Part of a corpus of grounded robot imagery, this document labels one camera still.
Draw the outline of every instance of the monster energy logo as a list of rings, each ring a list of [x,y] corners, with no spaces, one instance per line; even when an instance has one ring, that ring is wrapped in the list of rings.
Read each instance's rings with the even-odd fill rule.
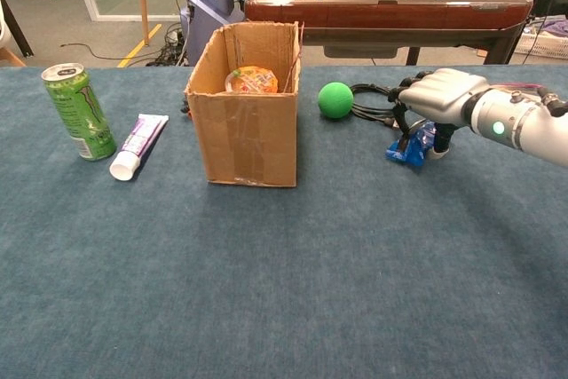
[[[89,106],[92,112],[92,116],[97,120],[97,122],[102,122],[102,117],[99,114],[99,109],[97,108],[97,100],[95,99],[95,94],[92,93],[92,89],[90,86],[85,86],[81,88],[77,93],[81,93],[84,98],[85,102]]]

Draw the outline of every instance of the chair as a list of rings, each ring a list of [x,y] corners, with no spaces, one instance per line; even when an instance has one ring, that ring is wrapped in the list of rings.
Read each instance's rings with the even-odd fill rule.
[[[0,2],[0,59],[6,59],[13,66],[25,67],[26,64],[6,47],[11,38],[12,33],[4,21],[4,11]]]

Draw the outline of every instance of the green ball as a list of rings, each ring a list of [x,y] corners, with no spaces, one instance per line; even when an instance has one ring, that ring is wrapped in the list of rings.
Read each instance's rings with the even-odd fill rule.
[[[326,117],[341,119],[351,111],[353,92],[345,83],[328,83],[319,91],[318,105]]]

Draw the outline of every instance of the toothpaste tube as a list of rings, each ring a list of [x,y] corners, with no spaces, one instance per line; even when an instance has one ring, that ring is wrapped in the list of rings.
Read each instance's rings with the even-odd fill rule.
[[[140,166],[140,159],[162,131],[167,115],[139,114],[134,129],[124,141],[121,152],[110,165],[110,174],[121,181],[130,181]]]

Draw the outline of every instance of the floor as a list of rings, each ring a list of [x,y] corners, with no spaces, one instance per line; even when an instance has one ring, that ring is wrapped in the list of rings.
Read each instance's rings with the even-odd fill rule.
[[[24,59],[29,66],[48,67],[63,62],[79,62],[90,67],[116,67],[142,39],[140,22],[93,22],[83,0],[6,0],[18,20],[34,56]],[[161,24],[149,46],[137,54],[151,59],[164,45],[166,29],[172,22],[151,22],[150,28]],[[93,53],[107,59],[95,58],[85,46],[62,46],[65,43],[86,43]],[[12,50],[20,55],[12,40]],[[393,59],[330,59],[324,56],[320,47],[303,48],[303,65],[350,65],[387,66],[404,65],[407,49],[399,49]],[[135,58],[129,65],[142,67],[147,61]],[[477,51],[467,47],[424,48],[419,65],[457,66],[483,64],[484,59]],[[521,64],[566,64],[568,61],[515,54],[511,63]]]

